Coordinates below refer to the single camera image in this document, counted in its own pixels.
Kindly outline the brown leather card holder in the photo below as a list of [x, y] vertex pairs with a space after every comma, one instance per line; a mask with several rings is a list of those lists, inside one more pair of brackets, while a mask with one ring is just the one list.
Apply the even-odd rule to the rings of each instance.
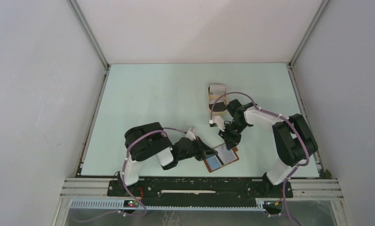
[[214, 150], [217, 151], [217, 154], [210, 156], [204, 160], [206, 168], [210, 173], [239, 160], [239, 157], [237, 155], [238, 149], [236, 147], [228, 150], [226, 144], [223, 143], [214, 147]]

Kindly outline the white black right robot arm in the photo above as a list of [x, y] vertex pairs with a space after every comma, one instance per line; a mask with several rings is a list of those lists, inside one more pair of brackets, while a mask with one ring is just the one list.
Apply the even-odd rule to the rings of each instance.
[[288, 118], [263, 110], [254, 103], [241, 104], [237, 99], [226, 106], [232, 121], [226, 122], [220, 116], [211, 116], [209, 124], [217, 126], [219, 136], [227, 149], [236, 147], [247, 127], [258, 126], [269, 129], [274, 136], [278, 158], [263, 175], [262, 192], [273, 197], [280, 192], [281, 186], [298, 167], [309, 164], [310, 157], [318, 151], [318, 144], [306, 120], [301, 114]]

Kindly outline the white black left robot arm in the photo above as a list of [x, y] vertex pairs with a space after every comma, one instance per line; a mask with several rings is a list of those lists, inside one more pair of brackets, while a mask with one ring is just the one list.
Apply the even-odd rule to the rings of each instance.
[[142, 163], [153, 156], [163, 170], [170, 170], [176, 167], [179, 161], [190, 158], [204, 161], [218, 154], [215, 149], [206, 145], [200, 137], [195, 135], [195, 127], [190, 127], [188, 131], [181, 131], [184, 136], [174, 144], [166, 130], [178, 131], [174, 128], [162, 127], [159, 122], [154, 122], [133, 127], [125, 133], [127, 151], [118, 186], [119, 191], [125, 196], [135, 194]]

